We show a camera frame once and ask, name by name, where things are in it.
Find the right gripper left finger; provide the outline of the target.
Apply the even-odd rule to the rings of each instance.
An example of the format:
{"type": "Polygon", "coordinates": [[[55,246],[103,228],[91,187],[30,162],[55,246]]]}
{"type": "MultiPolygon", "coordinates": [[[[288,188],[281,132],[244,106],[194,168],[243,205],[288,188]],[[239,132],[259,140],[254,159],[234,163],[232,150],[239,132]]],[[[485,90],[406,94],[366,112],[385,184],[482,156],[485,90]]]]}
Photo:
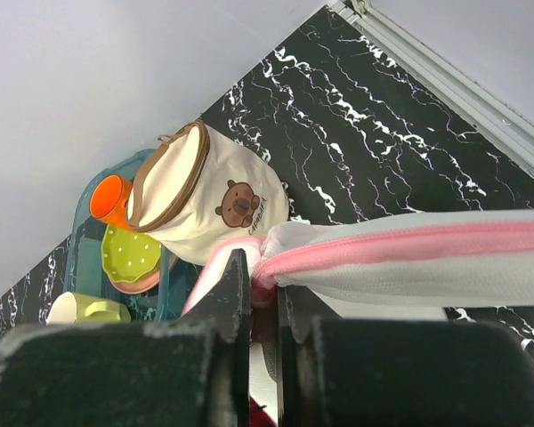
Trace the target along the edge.
{"type": "Polygon", "coordinates": [[[175,321],[19,326],[0,341],[0,426],[246,426],[249,335],[241,249],[175,321]]]}

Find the white mesh pink-zipper laundry bag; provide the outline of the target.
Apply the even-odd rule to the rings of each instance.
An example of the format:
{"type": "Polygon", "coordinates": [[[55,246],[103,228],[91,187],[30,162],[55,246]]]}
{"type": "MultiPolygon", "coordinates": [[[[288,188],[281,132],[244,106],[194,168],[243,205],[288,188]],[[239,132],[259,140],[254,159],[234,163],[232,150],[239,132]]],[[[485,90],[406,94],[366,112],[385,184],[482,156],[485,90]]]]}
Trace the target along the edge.
{"type": "Polygon", "coordinates": [[[182,315],[234,250],[249,263],[255,328],[278,341],[278,291],[304,287],[339,317],[374,306],[534,306],[534,210],[409,213],[349,225],[286,222],[219,246],[182,315]]]}

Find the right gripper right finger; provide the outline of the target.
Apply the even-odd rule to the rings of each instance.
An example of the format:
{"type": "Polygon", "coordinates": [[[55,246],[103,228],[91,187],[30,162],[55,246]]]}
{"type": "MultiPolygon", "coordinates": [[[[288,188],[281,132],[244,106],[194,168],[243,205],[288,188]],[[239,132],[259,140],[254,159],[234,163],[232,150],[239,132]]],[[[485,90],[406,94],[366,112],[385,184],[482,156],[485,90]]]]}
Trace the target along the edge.
{"type": "Polygon", "coordinates": [[[282,426],[534,426],[534,364],[501,326],[346,319],[278,291],[282,426]]]}

